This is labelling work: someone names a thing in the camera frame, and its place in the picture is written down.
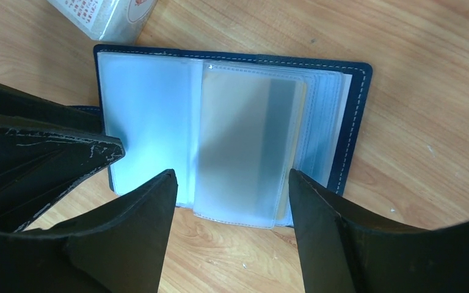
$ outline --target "clear plastic pocket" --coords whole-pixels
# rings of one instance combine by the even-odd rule
[[[117,52],[98,63],[106,133],[126,149],[116,193],[172,168],[178,206],[272,228],[292,224],[291,168],[327,182],[351,76]]]
[[[274,226],[304,98],[300,76],[205,64],[193,205],[197,216]]]

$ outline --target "card holder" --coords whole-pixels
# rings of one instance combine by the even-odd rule
[[[342,191],[369,86],[355,73],[364,70],[111,45],[95,54],[106,134],[126,147],[110,168],[116,193],[172,168],[178,206],[217,222],[272,228],[293,224],[290,168]]]

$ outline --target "black leather wallet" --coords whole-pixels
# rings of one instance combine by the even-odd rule
[[[97,45],[104,128],[126,194],[175,169],[177,205],[223,223],[292,225],[288,172],[343,194],[373,70],[367,63]]]

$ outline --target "card slot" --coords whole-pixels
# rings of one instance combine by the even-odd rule
[[[272,228],[292,166],[304,83],[295,74],[210,65],[202,87],[194,213]]]

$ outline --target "wood grain surface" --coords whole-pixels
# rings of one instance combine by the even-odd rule
[[[0,82],[97,105],[92,46],[45,0],[0,0]],[[410,225],[469,219],[469,1],[159,0],[138,44],[364,61],[374,77],[344,196]],[[104,172],[33,226],[115,195]],[[161,292],[301,292],[294,231],[176,209]]]

